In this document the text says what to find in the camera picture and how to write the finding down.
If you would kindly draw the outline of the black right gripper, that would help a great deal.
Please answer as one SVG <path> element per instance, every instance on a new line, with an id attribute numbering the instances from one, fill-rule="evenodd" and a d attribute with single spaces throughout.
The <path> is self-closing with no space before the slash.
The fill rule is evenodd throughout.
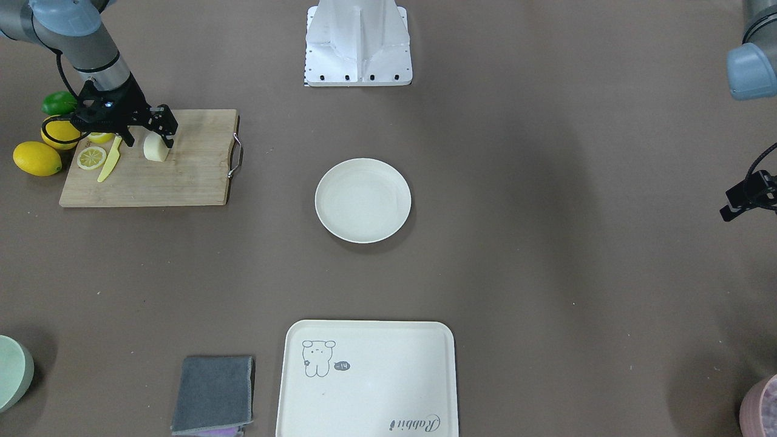
<path id="1" fill-rule="evenodd" d="M 178 129 L 172 109 L 166 104 L 151 107 L 133 76 L 113 90 L 99 90 L 95 80 L 86 81 L 70 123 L 81 133 L 120 134 L 127 147 L 134 146 L 134 126 L 158 135 L 167 149 L 172 149 Z"/>

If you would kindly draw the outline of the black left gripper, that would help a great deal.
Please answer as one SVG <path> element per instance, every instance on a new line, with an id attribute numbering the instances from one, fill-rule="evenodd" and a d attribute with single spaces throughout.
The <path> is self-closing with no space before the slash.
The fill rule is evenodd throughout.
<path id="1" fill-rule="evenodd" d="M 742 183 L 726 190 L 727 204 L 719 210 L 722 220 L 731 222 L 753 209 L 776 212 L 775 192 L 775 181 L 768 171 L 749 172 Z"/>

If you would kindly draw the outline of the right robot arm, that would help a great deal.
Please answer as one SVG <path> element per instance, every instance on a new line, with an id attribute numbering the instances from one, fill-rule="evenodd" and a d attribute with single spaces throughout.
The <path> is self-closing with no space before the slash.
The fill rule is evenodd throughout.
<path id="1" fill-rule="evenodd" d="M 128 146 L 130 126 L 141 126 L 173 147 L 178 123 L 167 105 L 152 107 L 102 22 L 108 1 L 3 1 L 2 35 L 46 47 L 65 57 L 83 80 L 74 112 L 79 132 L 119 135 Z"/>

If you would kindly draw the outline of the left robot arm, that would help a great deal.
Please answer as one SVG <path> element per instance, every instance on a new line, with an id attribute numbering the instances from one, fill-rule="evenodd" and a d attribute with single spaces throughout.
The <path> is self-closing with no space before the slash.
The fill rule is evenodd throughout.
<path id="1" fill-rule="evenodd" d="M 776 2 L 744 1 L 741 46 L 727 53 L 730 95 L 736 101 L 776 95 Z M 775 151 L 772 144 L 750 165 L 743 180 L 726 191 L 728 203 L 719 210 L 730 222 L 746 211 L 775 211 L 775 176 L 758 166 Z"/>

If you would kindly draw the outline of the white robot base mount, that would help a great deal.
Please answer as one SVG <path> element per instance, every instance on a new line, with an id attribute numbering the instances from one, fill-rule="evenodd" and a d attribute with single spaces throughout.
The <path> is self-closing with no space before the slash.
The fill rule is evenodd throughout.
<path id="1" fill-rule="evenodd" d="M 304 85 L 407 86 L 410 27 L 394 1 L 320 1 L 307 10 Z"/>

